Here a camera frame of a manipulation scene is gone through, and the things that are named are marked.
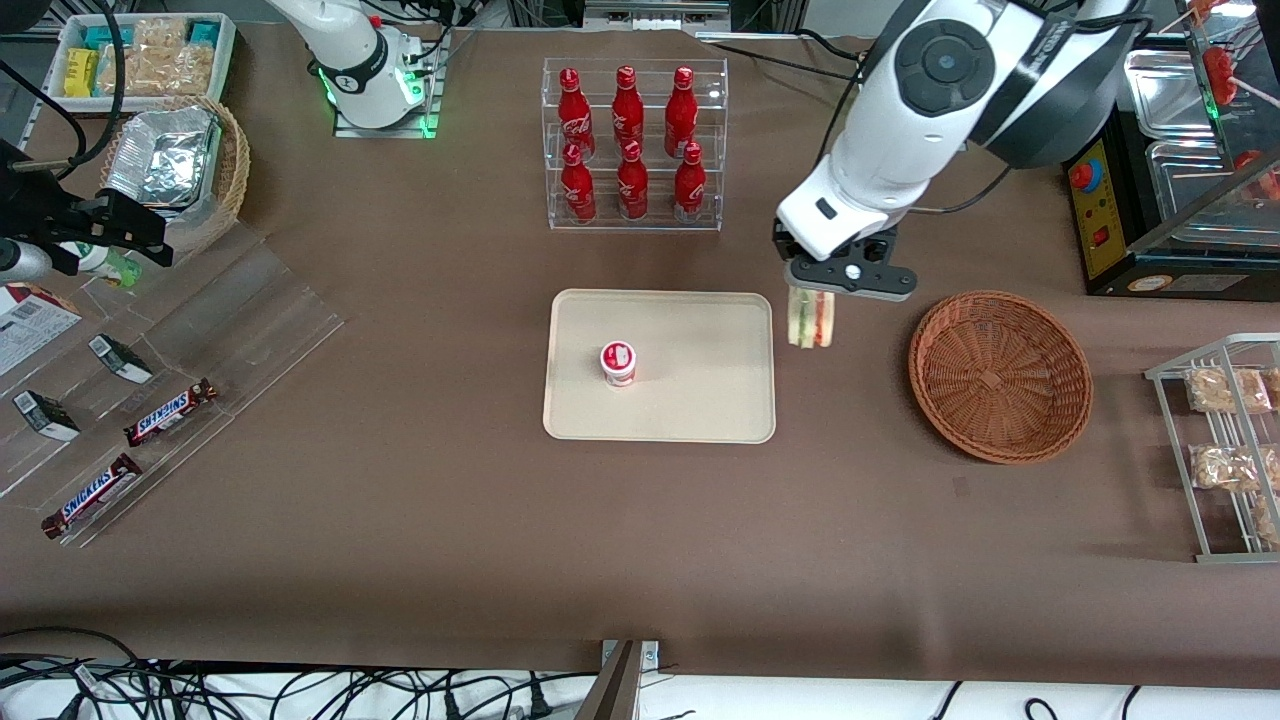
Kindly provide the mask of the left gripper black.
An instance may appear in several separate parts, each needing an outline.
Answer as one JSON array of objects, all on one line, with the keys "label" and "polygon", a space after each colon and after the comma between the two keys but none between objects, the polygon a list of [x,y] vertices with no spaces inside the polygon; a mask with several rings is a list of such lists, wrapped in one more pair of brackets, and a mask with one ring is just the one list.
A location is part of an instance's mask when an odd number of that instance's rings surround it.
[{"label": "left gripper black", "polygon": [[895,228],[851,240],[826,260],[808,254],[782,222],[773,223],[773,245],[785,260],[783,278],[800,290],[902,302],[915,291],[915,272],[891,263]]}]

